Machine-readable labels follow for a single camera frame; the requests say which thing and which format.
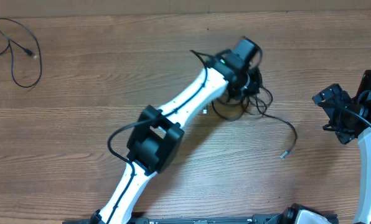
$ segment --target wall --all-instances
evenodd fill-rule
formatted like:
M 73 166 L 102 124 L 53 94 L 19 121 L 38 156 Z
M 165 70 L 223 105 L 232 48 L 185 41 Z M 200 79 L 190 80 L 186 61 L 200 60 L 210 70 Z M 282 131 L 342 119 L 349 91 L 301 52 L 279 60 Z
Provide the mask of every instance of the wall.
M 0 0 L 0 17 L 371 9 L 371 0 Z

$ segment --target wood surface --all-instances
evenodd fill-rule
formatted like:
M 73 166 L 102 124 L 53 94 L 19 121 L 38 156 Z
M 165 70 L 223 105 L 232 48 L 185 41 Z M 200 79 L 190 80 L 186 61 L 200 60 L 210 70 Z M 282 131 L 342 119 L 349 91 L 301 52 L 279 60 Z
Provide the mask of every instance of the wood surface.
M 274 94 L 269 114 L 236 122 L 198 115 L 177 157 L 153 178 L 134 211 L 150 218 L 278 213 L 297 202 L 351 223 L 357 208 L 357 142 L 324 132 L 311 101 L 340 83 L 354 96 L 371 69 L 371 11 L 250 12 L 166 16 L 19 19 L 38 37 L 43 76 L 15 86 L 10 55 L 0 57 L 0 223 L 60 223 L 88 218 L 116 188 L 125 164 L 106 140 L 143 108 L 180 93 L 200 72 L 188 50 L 216 53 L 246 35 L 264 50 L 261 72 Z M 24 47 L 20 27 L 1 29 Z M 0 51 L 6 40 L 0 35 Z M 38 61 L 14 48 L 19 82 L 32 83 Z M 129 132 L 114 141 L 122 155 Z
M 0 0 L 0 17 L 371 9 L 371 0 Z

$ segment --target wooden tabletop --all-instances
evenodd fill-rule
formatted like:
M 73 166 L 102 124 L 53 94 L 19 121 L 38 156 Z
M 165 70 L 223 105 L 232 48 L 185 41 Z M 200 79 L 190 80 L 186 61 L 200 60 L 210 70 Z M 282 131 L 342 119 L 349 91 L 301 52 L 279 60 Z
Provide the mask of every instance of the wooden tabletop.
M 0 57 L 0 223 L 60 223 L 88 218 L 119 182 L 124 162 L 106 140 L 159 106 L 200 72 L 188 50 L 216 53 L 245 35 L 264 51 L 269 114 L 292 122 L 293 153 L 279 155 L 293 134 L 283 123 L 245 115 L 220 119 L 209 108 L 188 126 L 177 157 L 148 184 L 134 211 L 150 218 L 235 217 L 279 213 L 292 203 L 339 214 L 357 208 L 357 142 L 324 132 L 324 111 L 311 97 L 340 83 L 351 96 L 371 69 L 371 11 L 254 12 L 170 16 L 19 19 L 39 39 L 43 76 L 33 89 L 11 79 Z M 37 50 L 26 31 L 1 29 Z M 7 41 L 0 35 L 0 51 Z M 31 84 L 39 63 L 14 47 L 15 75 Z M 122 155 L 129 132 L 114 141 Z

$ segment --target wooden table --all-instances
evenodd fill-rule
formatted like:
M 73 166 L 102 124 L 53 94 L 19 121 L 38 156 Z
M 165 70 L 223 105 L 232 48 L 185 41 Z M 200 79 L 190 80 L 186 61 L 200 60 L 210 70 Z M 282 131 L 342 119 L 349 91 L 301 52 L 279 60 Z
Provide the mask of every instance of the wooden table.
M 371 11 L 254 12 L 170 16 L 19 19 L 38 37 L 43 76 L 15 86 L 10 55 L 0 57 L 0 223 L 60 223 L 88 218 L 111 197 L 124 162 L 108 136 L 158 106 L 200 72 L 188 50 L 215 53 L 246 35 L 264 50 L 268 112 L 291 121 L 244 116 L 226 122 L 210 109 L 186 128 L 171 166 L 155 177 L 134 211 L 151 218 L 250 216 L 293 202 L 339 214 L 357 207 L 357 142 L 341 145 L 321 127 L 328 117 L 311 97 L 332 83 L 354 96 L 371 69 Z M 2 30 L 36 50 L 13 24 Z M 0 50 L 6 40 L 0 36 Z M 19 82 L 32 83 L 38 61 L 14 48 Z M 114 141 L 125 155 L 129 132 Z

